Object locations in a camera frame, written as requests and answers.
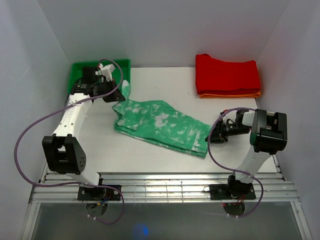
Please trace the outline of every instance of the red cloth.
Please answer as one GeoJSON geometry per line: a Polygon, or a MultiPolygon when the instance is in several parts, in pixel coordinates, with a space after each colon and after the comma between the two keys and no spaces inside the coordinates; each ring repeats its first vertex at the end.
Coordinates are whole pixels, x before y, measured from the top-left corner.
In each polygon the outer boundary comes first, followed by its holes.
{"type": "Polygon", "coordinates": [[[202,98],[250,95],[260,96],[260,80],[257,64],[225,62],[208,54],[195,56],[195,86],[202,98]]]}

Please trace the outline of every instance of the tie-dye cloth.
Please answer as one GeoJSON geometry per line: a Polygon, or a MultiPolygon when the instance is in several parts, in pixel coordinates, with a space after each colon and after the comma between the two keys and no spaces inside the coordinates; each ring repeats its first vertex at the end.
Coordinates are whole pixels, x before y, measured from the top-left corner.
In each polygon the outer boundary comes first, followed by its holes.
{"type": "Polygon", "coordinates": [[[182,153],[206,156],[205,138],[210,125],[175,110],[162,100],[130,100],[130,92],[130,84],[124,80],[121,93],[126,100],[112,107],[117,114],[114,122],[117,132],[182,153]]]}

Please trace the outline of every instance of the gray wall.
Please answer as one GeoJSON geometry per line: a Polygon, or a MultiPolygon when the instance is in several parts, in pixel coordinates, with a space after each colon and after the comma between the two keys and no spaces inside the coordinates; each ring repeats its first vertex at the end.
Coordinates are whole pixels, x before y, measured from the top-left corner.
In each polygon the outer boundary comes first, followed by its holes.
{"type": "Polygon", "coordinates": [[[194,66],[257,60],[289,0],[38,0],[70,62],[194,66]]]}
{"type": "Polygon", "coordinates": [[[291,0],[258,66],[260,106],[287,113],[288,144],[278,160],[294,180],[313,239],[320,239],[320,2],[291,0]]]}
{"type": "MultiPolygon", "coordinates": [[[[13,150],[23,129],[63,106],[70,63],[36,0],[0,1],[0,239],[20,237],[32,186],[16,170],[13,150]]],[[[58,123],[48,119],[22,140],[19,160],[34,181],[45,158],[41,141],[58,123]]]]}

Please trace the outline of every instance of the purple cable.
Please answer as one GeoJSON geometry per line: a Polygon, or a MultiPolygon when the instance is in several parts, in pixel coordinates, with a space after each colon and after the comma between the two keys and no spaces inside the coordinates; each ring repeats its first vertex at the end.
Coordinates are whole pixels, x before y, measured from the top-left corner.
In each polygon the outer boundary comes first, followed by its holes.
{"type": "Polygon", "coordinates": [[[231,109],[228,109],[227,111],[225,111],[223,114],[221,114],[221,115],[217,118],[217,120],[216,120],[216,121],[214,122],[214,124],[212,125],[211,130],[210,130],[210,133],[209,133],[209,136],[208,136],[207,146],[208,146],[208,153],[209,153],[211,159],[212,159],[213,162],[214,162],[215,164],[217,164],[220,168],[225,169],[225,170],[228,170],[228,171],[231,171],[231,172],[238,172],[238,173],[246,174],[246,175],[250,176],[253,180],[256,180],[256,181],[260,184],[260,186],[261,186],[261,196],[260,196],[258,202],[256,203],[256,205],[255,205],[250,211],[248,211],[247,213],[245,213],[245,214],[243,214],[243,215],[240,215],[240,216],[230,215],[231,217],[234,217],[234,218],[237,218],[237,217],[238,217],[238,218],[243,218],[243,217],[246,217],[246,216],[250,215],[250,214],[251,214],[254,210],[256,210],[257,207],[259,206],[259,204],[260,204],[260,202],[261,202],[261,200],[262,200],[262,198],[263,198],[263,196],[264,196],[264,186],[262,185],[262,182],[261,182],[259,179],[257,179],[255,176],[252,176],[252,175],[251,175],[249,172],[247,172],[247,171],[242,171],[242,170],[238,170],[238,169],[232,169],[232,168],[229,168],[229,167],[226,167],[226,166],[221,165],[220,163],[218,163],[218,162],[215,160],[215,158],[214,158],[214,156],[212,155],[211,150],[210,150],[210,139],[211,139],[211,135],[212,135],[212,132],[214,131],[217,123],[220,121],[220,119],[222,119],[222,118],[223,118],[224,116],[226,116],[228,113],[230,113],[230,112],[232,112],[232,111],[236,111],[236,110],[255,111],[255,109],[253,109],[253,108],[248,108],[248,107],[236,107],[236,108],[231,108],[231,109]]]}
{"type": "MultiPolygon", "coordinates": [[[[111,94],[113,94],[120,86],[121,86],[121,83],[123,82],[124,80],[124,73],[121,69],[121,67],[115,62],[113,61],[112,59],[107,59],[107,58],[104,58],[104,59],[101,59],[99,60],[99,63],[100,64],[102,61],[109,61],[111,63],[113,63],[120,71],[120,82],[119,84],[113,89],[111,90],[110,92],[106,93],[106,94],[103,94],[103,95],[99,95],[99,96],[93,96],[93,97],[89,97],[89,98],[86,98],[86,99],[82,99],[80,101],[77,101],[76,104],[80,104],[80,103],[83,103],[85,101],[90,101],[90,100],[95,100],[95,99],[98,99],[98,98],[104,98],[106,96],[109,96],[111,94]]],[[[111,190],[114,190],[114,191],[117,191],[120,196],[121,196],[121,199],[122,199],[122,208],[121,208],[121,213],[120,215],[118,216],[118,218],[113,221],[113,222],[105,222],[103,220],[100,220],[98,218],[96,218],[97,220],[99,220],[100,222],[103,222],[107,225],[112,225],[112,224],[115,224],[116,222],[118,222],[120,220],[120,218],[122,217],[123,215],[123,212],[124,212],[124,206],[125,206],[125,200],[124,200],[124,196],[122,194],[122,192],[114,187],[111,187],[111,186],[104,186],[104,185],[93,185],[93,184],[85,184],[83,182],[79,182],[79,181],[70,181],[70,182],[64,182],[64,183],[58,183],[58,184],[41,184],[41,183],[37,183],[37,182],[34,182],[32,180],[30,180],[25,174],[24,172],[22,171],[20,165],[19,165],[19,162],[18,162],[18,147],[19,147],[19,143],[21,141],[21,139],[23,138],[23,136],[27,133],[27,131],[29,131],[29,129],[31,129],[34,125],[42,122],[43,120],[47,119],[47,118],[50,118],[52,117],[53,115],[56,115],[58,113],[61,113],[61,112],[64,112],[65,110],[67,109],[70,109],[72,108],[74,105],[73,104],[70,104],[62,109],[59,109],[57,111],[54,111],[46,116],[43,116],[42,118],[36,120],[35,122],[31,123],[25,130],[23,130],[23,132],[20,134],[20,136],[18,137],[18,139],[16,140],[15,142],[15,146],[14,146],[14,151],[13,151],[13,157],[14,157],[14,163],[15,163],[15,166],[16,166],[16,169],[18,170],[18,172],[20,173],[21,177],[27,181],[29,184],[33,185],[33,186],[36,186],[36,187],[44,187],[44,188],[48,188],[48,187],[59,187],[59,186],[64,186],[64,185],[71,185],[71,184],[78,184],[78,185],[87,185],[89,187],[94,187],[94,188],[103,188],[103,189],[111,189],[111,190]]]]}

